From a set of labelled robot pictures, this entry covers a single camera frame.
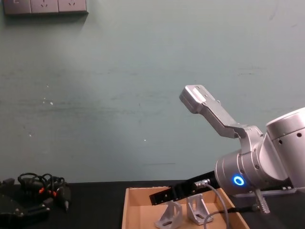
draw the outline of gray cable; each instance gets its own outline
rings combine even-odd
[[[207,186],[210,190],[212,190],[219,198],[221,204],[223,205],[223,208],[224,208],[224,216],[225,216],[225,224],[226,224],[226,229],[229,229],[230,227],[230,223],[229,223],[229,213],[228,213],[228,208],[226,207],[225,203],[224,203],[224,199],[221,197],[221,195],[219,194],[219,192],[213,188],[211,185],[209,184],[205,184],[204,186]],[[209,219],[209,217],[217,214],[217,213],[220,213],[219,211],[216,211],[216,212],[213,212],[209,215],[207,215],[203,221],[203,228],[206,229],[206,223]]]
[[[207,220],[209,219],[209,217],[213,216],[213,215],[216,215],[218,213],[221,213],[221,211],[215,211],[209,215],[207,215],[203,221],[203,228],[206,229],[206,224],[207,224]]]

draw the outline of black tabletop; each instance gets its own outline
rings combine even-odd
[[[178,181],[133,181],[71,184],[72,205],[68,213],[53,207],[48,221],[28,229],[121,229],[125,190],[128,187],[168,186]],[[22,203],[22,195],[15,199]],[[236,206],[249,206],[254,198],[232,198]],[[244,213],[242,216],[251,229],[304,229],[305,194],[266,198],[271,213],[262,216]]]

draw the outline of wall socket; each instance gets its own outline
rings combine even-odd
[[[86,12],[86,0],[58,0],[59,12]]]
[[[30,0],[32,13],[58,13],[57,0]]]
[[[30,0],[3,0],[4,13],[9,15],[31,13]]]
[[[6,15],[88,13],[86,0],[2,0]]]

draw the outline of cardboard box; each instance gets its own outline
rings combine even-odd
[[[128,188],[126,189],[124,213],[122,220],[122,229],[157,229],[154,225],[164,213],[167,205],[161,204],[152,206],[149,195],[163,191],[168,187],[152,188]],[[228,208],[234,207],[231,200],[220,188],[218,189]],[[203,199],[210,213],[222,210],[220,200],[212,191],[203,193]],[[203,226],[197,226],[186,217],[186,201],[180,200],[183,208],[183,224],[179,229],[202,229]],[[213,222],[207,224],[208,229],[225,229],[224,214],[213,216]],[[229,213],[230,225],[232,229],[249,229],[240,213]]]

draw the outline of metal bracket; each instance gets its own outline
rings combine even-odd
[[[178,202],[167,202],[167,208],[155,226],[160,229],[176,229],[182,225],[182,206]]]
[[[202,194],[197,194],[186,199],[186,214],[187,217],[197,225],[202,225],[204,219],[209,215],[209,211],[204,203]],[[207,222],[213,221],[213,217],[209,217]]]

